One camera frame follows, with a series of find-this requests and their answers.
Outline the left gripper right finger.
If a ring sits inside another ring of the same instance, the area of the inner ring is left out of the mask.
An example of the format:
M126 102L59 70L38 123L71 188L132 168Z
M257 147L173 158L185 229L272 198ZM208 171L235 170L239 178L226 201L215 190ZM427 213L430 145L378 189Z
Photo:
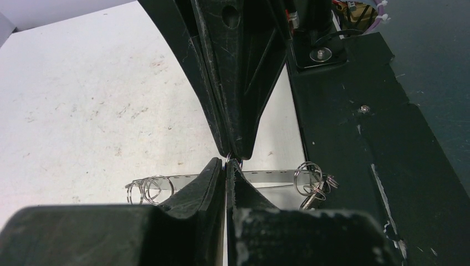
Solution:
M367 213L227 208L229 265L398 265Z

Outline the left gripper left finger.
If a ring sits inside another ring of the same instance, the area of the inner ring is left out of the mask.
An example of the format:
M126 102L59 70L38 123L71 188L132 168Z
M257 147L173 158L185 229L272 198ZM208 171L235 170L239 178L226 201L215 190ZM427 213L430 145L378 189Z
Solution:
M212 158L158 206L27 207L1 231L1 264L221 265L224 197Z

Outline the metal key holder ring plate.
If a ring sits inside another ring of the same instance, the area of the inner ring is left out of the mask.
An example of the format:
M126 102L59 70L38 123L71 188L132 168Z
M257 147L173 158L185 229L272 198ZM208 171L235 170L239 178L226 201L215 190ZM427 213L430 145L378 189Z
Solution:
M315 210L339 183L311 161L294 170L243 171L237 160L226 160L223 166L215 160L196 175L154 175L131 181L125 186L129 204L169 205L169 199L192 198L201 192L215 198L228 209L279 208Z

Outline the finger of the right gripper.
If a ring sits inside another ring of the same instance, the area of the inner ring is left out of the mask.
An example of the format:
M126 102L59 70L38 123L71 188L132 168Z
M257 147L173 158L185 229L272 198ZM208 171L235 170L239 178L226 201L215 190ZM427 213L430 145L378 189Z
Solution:
M287 58L283 1L192 1L210 127L222 156L252 157L260 118Z
M229 153L222 115L212 91L200 40L194 1L139 1L181 66L195 92L221 156Z

